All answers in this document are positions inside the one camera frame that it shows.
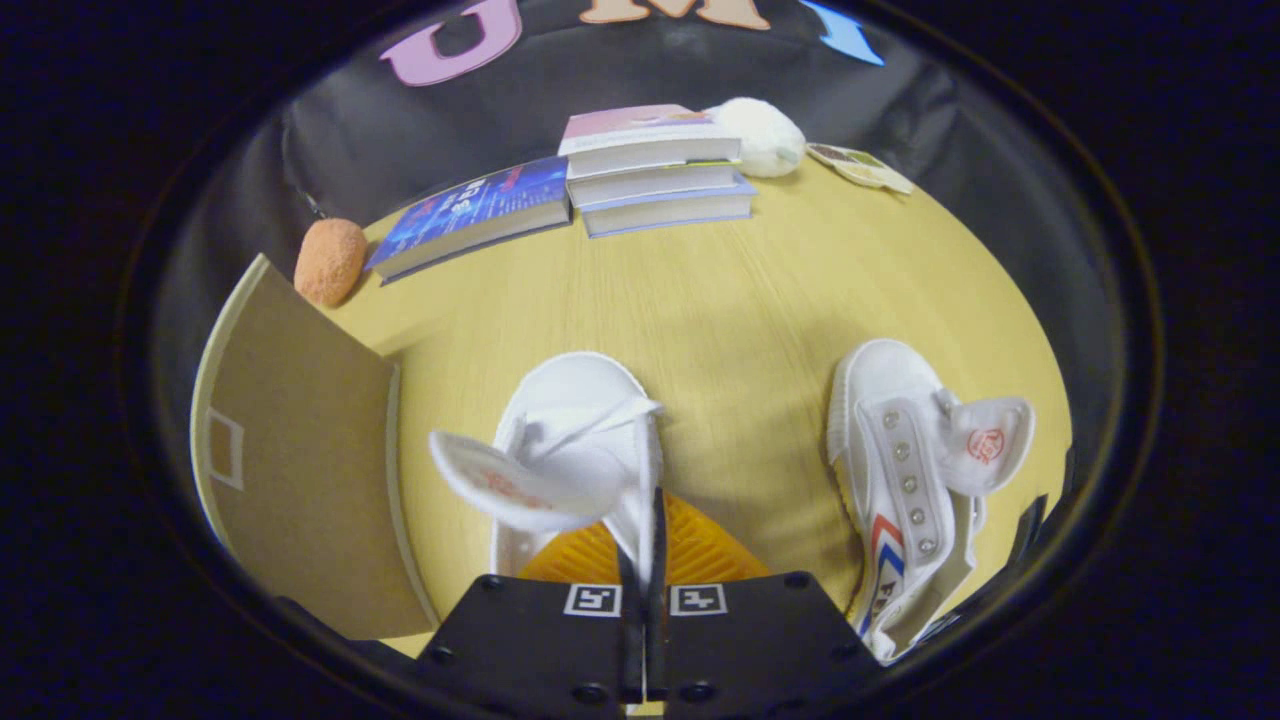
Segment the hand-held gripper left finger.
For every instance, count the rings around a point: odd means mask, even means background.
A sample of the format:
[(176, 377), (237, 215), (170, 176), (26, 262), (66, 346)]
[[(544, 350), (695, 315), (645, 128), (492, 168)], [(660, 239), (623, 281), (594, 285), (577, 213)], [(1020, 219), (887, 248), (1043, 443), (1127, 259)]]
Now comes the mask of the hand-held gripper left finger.
[(475, 579), (415, 662), (471, 717), (621, 719), (643, 694), (632, 564), (602, 525)]

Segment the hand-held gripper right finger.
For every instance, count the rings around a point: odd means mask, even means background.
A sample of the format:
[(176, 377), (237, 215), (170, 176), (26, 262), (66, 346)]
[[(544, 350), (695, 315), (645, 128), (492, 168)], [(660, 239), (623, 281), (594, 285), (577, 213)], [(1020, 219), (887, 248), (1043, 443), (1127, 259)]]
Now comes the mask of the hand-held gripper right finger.
[(769, 571), (676, 495), (655, 496), (660, 566), (648, 639), (667, 719), (831, 719), (879, 665), (809, 571)]

